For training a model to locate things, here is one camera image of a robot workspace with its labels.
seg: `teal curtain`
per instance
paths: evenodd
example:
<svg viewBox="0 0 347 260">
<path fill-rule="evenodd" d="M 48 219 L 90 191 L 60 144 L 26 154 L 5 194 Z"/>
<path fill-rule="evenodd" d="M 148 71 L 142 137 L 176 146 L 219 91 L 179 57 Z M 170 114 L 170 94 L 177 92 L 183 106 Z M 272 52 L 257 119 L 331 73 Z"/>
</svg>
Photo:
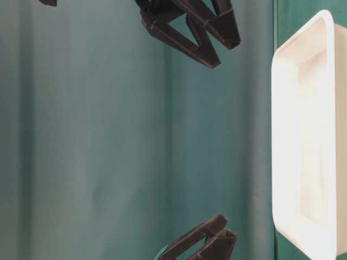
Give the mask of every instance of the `teal curtain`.
<svg viewBox="0 0 347 260">
<path fill-rule="evenodd" d="M 135 1 L 1 1 L 0 259 L 154 259 L 217 212 L 233 259 L 274 258 L 272 1 L 232 2 L 209 70 Z"/>
<path fill-rule="evenodd" d="M 300 29 L 309 19 L 322 9 L 328 9 L 337 24 L 347 27 L 347 7 L 340 0 L 275 0 L 274 1 L 274 45 L 282 45 L 291 35 Z M 276 252 L 278 260 L 309 259 L 277 232 Z M 338 260 L 347 259 L 342 255 Z"/>
</svg>

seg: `green fabric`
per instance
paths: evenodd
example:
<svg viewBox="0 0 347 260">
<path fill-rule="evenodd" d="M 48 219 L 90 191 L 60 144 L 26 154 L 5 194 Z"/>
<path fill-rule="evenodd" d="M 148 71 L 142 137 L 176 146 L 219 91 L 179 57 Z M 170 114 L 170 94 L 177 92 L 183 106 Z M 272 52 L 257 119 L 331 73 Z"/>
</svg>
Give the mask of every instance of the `green fabric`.
<svg viewBox="0 0 347 260">
<path fill-rule="evenodd" d="M 272 0 L 233 0 L 242 39 L 210 70 L 170 50 L 172 239 L 216 212 L 239 234 L 233 260 L 271 260 Z M 189 34 L 183 21 L 173 24 Z"/>
<path fill-rule="evenodd" d="M 345 1 L 275 0 L 275 2 L 277 2 L 277 32 L 279 46 L 322 9 L 328 9 L 332 13 L 335 23 L 347 27 L 347 7 Z M 278 232 L 276 251 L 278 260 L 308 259 Z M 347 259 L 347 254 L 339 256 L 337 259 Z"/>
<path fill-rule="evenodd" d="M 242 43 L 210 70 L 134 0 L 1 1 L 0 259 L 153 259 L 217 212 L 233 260 L 273 259 L 273 6 L 232 2 Z"/>
</svg>

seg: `white container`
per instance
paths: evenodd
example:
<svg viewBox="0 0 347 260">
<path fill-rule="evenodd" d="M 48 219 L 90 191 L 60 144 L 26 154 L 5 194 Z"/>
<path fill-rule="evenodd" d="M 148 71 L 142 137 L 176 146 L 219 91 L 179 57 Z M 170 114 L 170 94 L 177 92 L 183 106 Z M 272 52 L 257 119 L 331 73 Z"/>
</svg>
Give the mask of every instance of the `white container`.
<svg viewBox="0 0 347 260">
<path fill-rule="evenodd" d="M 320 11 L 274 54 L 277 230 L 312 260 L 347 252 L 347 29 Z"/>
</svg>

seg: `white plastic tray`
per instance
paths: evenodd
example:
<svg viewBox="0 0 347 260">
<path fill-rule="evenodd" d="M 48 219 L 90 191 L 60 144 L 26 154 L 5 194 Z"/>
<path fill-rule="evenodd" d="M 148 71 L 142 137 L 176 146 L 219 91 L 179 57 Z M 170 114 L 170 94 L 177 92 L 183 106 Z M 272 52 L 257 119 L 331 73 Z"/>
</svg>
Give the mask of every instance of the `white plastic tray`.
<svg viewBox="0 0 347 260">
<path fill-rule="evenodd" d="M 317 13 L 274 54 L 275 226 L 312 260 L 347 252 L 347 29 Z"/>
</svg>

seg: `teal backdrop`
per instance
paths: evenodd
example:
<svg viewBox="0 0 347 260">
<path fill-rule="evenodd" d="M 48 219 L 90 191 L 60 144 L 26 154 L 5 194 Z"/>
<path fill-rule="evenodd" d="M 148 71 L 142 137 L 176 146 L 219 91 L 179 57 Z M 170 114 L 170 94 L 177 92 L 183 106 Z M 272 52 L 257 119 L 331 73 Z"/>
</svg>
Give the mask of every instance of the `teal backdrop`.
<svg viewBox="0 0 347 260">
<path fill-rule="evenodd" d="M 273 2 L 232 2 L 242 43 L 210 70 L 135 1 L 1 1 L 0 259 L 152 260 L 216 212 L 233 259 L 274 259 Z"/>
<path fill-rule="evenodd" d="M 328 9 L 335 23 L 347 27 L 347 5 L 341 0 L 274 0 L 274 46 L 282 45 L 309 19 L 322 9 Z M 284 236 L 277 232 L 276 255 L 278 260 L 304 260 L 307 258 Z M 347 259 L 347 254 L 337 260 Z"/>
</svg>

